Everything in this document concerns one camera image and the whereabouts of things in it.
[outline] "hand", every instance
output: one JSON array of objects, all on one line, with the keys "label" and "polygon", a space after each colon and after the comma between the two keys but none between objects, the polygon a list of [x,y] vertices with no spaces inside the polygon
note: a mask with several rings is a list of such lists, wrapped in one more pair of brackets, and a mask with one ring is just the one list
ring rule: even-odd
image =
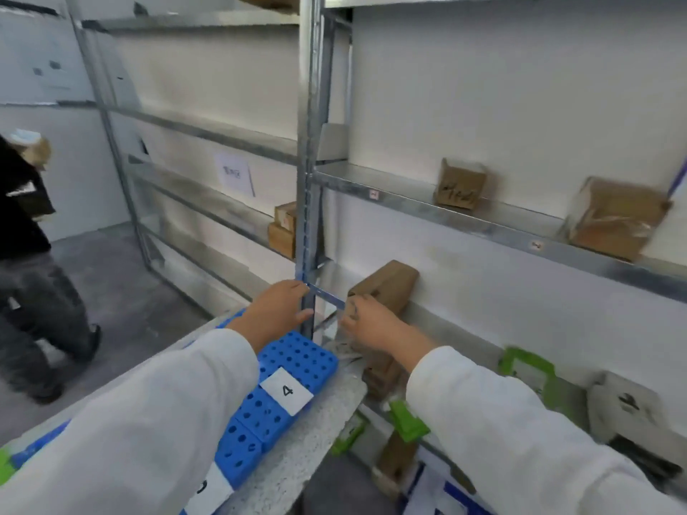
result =
[{"label": "hand", "polygon": [[309,291],[301,281],[278,282],[258,296],[243,316],[232,320],[227,328],[246,338],[257,354],[262,347],[313,316],[312,309],[300,310],[301,299]]},{"label": "hand", "polygon": [[434,341],[404,323],[369,294],[348,299],[339,325],[363,345],[393,356],[408,372],[436,348]]}]

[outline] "white sleeve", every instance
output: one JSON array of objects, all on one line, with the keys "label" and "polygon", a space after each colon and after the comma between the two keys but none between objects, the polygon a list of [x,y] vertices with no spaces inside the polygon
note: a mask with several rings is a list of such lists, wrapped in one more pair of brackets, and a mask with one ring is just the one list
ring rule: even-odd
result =
[{"label": "white sleeve", "polygon": [[3,515],[175,515],[258,383],[244,337],[214,329],[95,398],[0,488]]},{"label": "white sleeve", "polygon": [[[479,367],[451,347],[425,355],[410,375],[407,397],[499,515],[684,513],[657,511],[675,504],[629,459],[547,410],[523,382]],[[609,480],[614,476],[624,486]],[[647,501],[628,505],[618,495],[623,487]],[[599,499],[596,493],[609,488],[613,494]],[[641,506],[647,511],[638,511]]]}]

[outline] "green plastic holder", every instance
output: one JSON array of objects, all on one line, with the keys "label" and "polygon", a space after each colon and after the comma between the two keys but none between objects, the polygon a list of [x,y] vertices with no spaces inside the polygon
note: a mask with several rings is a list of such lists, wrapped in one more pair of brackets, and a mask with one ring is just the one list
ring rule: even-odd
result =
[{"label": "green plastic holder", "polygon": [[360,437],[360,434],[365,431],[365,428],[367,428],[365,417],[357,412],[353,414],[353,417],[348,420],[337,440],[332,444],[332,448],[329,450],[331,455],[341,455],[348,452],[353,443]]},{"label": "green plastic holder", "polygon": [[0,486],[10,480],[16,473],[10,460],[10,453],[4,448],[0,448]]},{"label": "green plastic holder", "polygon": [[556,368],[550,361],[519,347],[507,347],[499,362],[499,373],[525,383],[536,392],[546,408],[559,409]]},{"label": "green plastic holder", "polygon": [[390,401],[389,407],[391,408],[391,423],[396,432],[399,433],[400,438],[406,443],[420,439],[430,432],[427,425],[419,417],[410,413],[405,401],[401,399]]}]

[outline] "black jacket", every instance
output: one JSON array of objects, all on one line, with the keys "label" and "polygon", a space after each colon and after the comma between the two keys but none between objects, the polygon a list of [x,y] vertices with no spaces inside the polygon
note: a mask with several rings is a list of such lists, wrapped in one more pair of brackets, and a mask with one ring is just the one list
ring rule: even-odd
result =
[{"label": "black jacket", "polygon": [[39,173],[0,136],[0,260],[50,250],[39,225],[15,199],[7,197],[29,181],[40,183]]}]

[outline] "shelf label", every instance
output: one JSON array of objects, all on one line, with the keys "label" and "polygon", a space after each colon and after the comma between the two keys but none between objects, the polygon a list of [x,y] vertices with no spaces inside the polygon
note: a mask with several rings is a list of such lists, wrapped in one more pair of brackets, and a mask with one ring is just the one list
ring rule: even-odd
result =
[{"label": "shelf label", "polygon": [[215,164],[222,184],[230,190],[240,191],[251,197],[255,196],[251,169],[244,157],[222,152],[215,154]]},{"label": "shelf label", "polygon": [[284,367],[279,367],[260,386],[291,416],[298,414],[314,397]]},{"label": "shelf label", "polygon": [[234,488],[213,461],[208,476],[198,486],[184,510],[187,515],[212,515],[232,493]]}]

